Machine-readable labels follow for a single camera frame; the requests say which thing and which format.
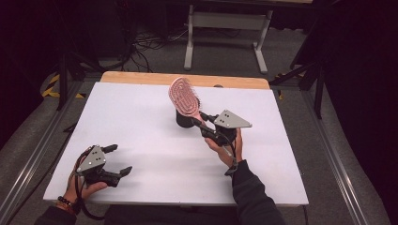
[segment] gray carpet floor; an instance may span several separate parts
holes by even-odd
[[[226,37],[220,32],[195,31],[193,63],[190,71],[183,69],[186,50],[186,41],[183,39],[174,41],[159,50],[147,50],[143,54],[154,72],[263,77],[272,80],[276,74],[289,71],[289,65],[305,39],[305,35],[300,31],[270,29],[263,47],[263,55],[268,65],[268,74],[263,75],[259,73],[253,48],[251,47],[251,43],[256,37],[256,33],[249,31],[242,31],[234,38]],[[229,44],[229,42],[234,41],[238,44]],[[143,58],[139,58],[137,55],[133,57],[141,64],[145,63]],[[112,64],[112,62],[102,62],[102,64]],[[138,71],[138,68],[129,61],[125,66],[125,70]],[[80,93],[86,93],[89,96],[95,80],[86,80],[81,87]],[[300,92],[287,87],[281,88],[283,89],[283,100],[279,100],[277,97],[276,99],[298,167],[303,173],[302,180],[310,202],[307,206],[310,224],[354,224],[333,175],[333,170],[327,161],[325,149],[323,149],[320,137],[317,135],[315,125]],[[330,102],[327,89],[325,89],[324,94],[323,123],[329,134],[329,140],[338,151],[351,183],[357,192],[360,205],[369,224],[390,224],[380,198],[356,161],[345,139]],[[29,159],[30,153],[36,147],[41,135],[49,125],[57,106],[57,100],[55,97],[46,97],[43,103],[26,119],[0,151],[0,170],[2,171],[0,173],[0,199],[5,199],[8,195],[21,168]],[[67,133],[63,132],[63,129],[79,120],[86,100],[87,98],[75,98],[73,100],[67,114],[55,132],[46,155],[30,180],[23,198],[41,176],[45,175],[45,179],[11,224],[33,224],[35,219],[51,205],[50,202],[42,200],[44,191],[52,176],[51,173],[45,174],[45,172],[67,137]],[[95,204],[88,205],[88,207],[93,213],[103,215],[108,205]],[[288,224],[305,224],[301,207],[281,207],[280,210]],[[80,214],[77,224],[102,224],[102,222],[91,220]]]

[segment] black sleeve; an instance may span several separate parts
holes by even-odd
[[[241,225],[285,224],[275,202],[267,196],[264,184],[250,170],[246,160],[240,161],[234,172],[233,195]]]
[[[76,223],[76,217],[65,210],[50,206],[46,212],[39,217],[35,225],[73,225]]]

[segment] hairbrush bristles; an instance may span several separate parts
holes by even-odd
[[[180,114],[203,121],[199,114],[199,98],[187,78],[179,77],[173,81],[169,88],[169,97]]]

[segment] bracelet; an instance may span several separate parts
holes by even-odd
[[[60,206],[65,209],[68,213],[76,216],[80,213],[80,205],[77,203],[71,203],[67,199],[62,196],[58,197],[58,202],[56,202],[56,206]]]

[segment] white tabletop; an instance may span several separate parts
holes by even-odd
[[[243,158],[278,205],[308,204],[275,97],[270,90],[194,87],[201,111],[227,109],[248,120]],[[77,157],[94,144],[118,144],[106,154],[104,169],[118,173],[132,166],[118,187],[91,196],[94,203],[230,205],[227,167],[208,149],[197,127],[182,128],[167,85],[97,82],[61,157],[44,200],[65,191]]]

